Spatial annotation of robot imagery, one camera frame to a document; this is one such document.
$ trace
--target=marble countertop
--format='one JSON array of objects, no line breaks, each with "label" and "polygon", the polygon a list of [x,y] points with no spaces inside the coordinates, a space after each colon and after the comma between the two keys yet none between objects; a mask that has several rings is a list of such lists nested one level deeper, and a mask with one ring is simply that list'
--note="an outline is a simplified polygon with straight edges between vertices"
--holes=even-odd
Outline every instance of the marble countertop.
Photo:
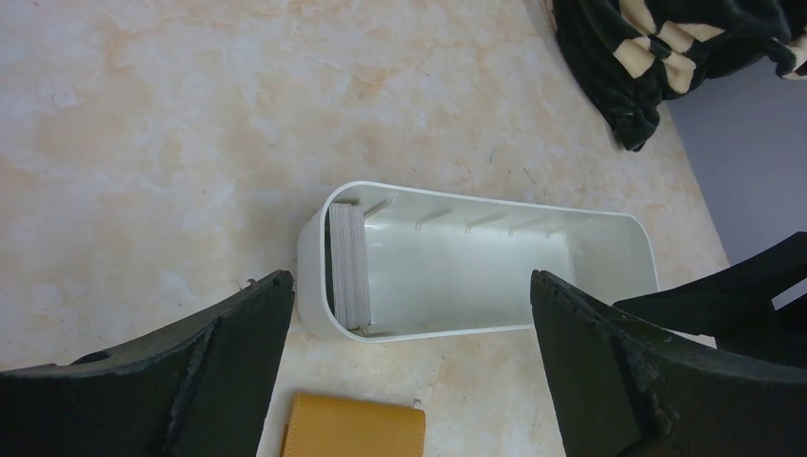
[{"label": "marble countertop", "polygon": [[[355,179],[632,213],[664,288],[727,265],[666,108],[616,150],[539,0],[11,0],[0,74],[0,369],[294,272]],[[420,403],[428,456],[562,455],[533,331],[332,344],[295,314],[259,455],[297,390]]]}]

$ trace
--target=countertop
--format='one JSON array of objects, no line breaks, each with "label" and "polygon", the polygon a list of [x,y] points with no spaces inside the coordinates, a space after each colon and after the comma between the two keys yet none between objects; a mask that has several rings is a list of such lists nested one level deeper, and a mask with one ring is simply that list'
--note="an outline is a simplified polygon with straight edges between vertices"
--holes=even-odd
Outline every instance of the countertop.
[{"label": "countertop", "polygon": [[[616,149],[536,0],[9,1],[0,6],[0,369],[69,363],[296,268],[355,179],[636,215],[663,288],[727,266],[662,106]],[[426,455],[562,455],[534,331],[326,343],[292,392],[426,411]]]}]

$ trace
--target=black fabric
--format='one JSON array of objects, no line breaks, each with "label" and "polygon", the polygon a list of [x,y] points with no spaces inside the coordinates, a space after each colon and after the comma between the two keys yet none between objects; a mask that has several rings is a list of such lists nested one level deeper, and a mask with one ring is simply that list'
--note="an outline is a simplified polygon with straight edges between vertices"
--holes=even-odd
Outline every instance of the black fabric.
[{"label": "black fabric", "polygon": [[[564,59],[626,149],[640,150],[656,130],[661,101],[688,93],[706,78],[731,74],[763,56],[777,63],[780,77],[807,77],[804,0],[557,0],[553,8]],[[636,18],[648,13],[646,29]],[[701,34],[693,25],[722,31]],[[676,46],[671,31],[695,39]],[[623,43],[618,59],[615,51]],[[632,76],[625,62],[634,58]]]}]

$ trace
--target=yellow wallet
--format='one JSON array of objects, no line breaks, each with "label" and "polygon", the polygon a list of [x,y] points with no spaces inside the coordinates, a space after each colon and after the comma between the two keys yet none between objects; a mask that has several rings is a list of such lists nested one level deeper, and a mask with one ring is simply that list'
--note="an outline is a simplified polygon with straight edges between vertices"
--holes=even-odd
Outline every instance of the yellow wallet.
[{"label": "yellow wallet", "polygon": [[423,411],[298,393],[282,457],[423,457]]}]

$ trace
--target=beige stripe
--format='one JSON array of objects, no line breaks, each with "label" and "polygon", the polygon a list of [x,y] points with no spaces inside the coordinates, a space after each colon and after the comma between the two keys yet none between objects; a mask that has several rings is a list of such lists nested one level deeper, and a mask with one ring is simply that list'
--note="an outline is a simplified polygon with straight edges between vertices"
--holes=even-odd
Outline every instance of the beige stripe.
[{"label": "beige stripe", "polygon": [[807,28],[804,29],[804,33],[787,46],[796,57],[796,65],[793,67],[793,71],[784,75],[787,79],[807,79],[807,75],[802,76],[796,73],[796,70],[807,62]]},{"label": "beige stripe", "polygon": [[656,33],[656,23],[653,14],[644,4],[644,0],[620,0],[622,19],[639,32],[649,35]]},{"label": "beige stripe", "polygon": [[680,55],[677,52],[673,52],[667,58],[665,58],[664,65],[672,67],[676,70],[695,70],[695,62],[693,62],[689,57]]},{"label": "beige stripe", "polygon": [[667,21],[661,26],[661,31],[656,35],[661,41],[666,43],[671,50],[678,53],[685,53],[692,44],[695,43],[695,37],[682,30],[678,25]]},{"label": "beige stripe", "polygon": [[667,72],[667,84],[677,93],[686,93],[692,84],[694,73],[691,70],[678,70],[669,65],[664,66]]},{"label": "beige stripe", "polygon": [[650,39],[646,36],[624,40],[614,51],[614,57],[620,61],[633,79],[642,76],[656,60],[650,51]]}]

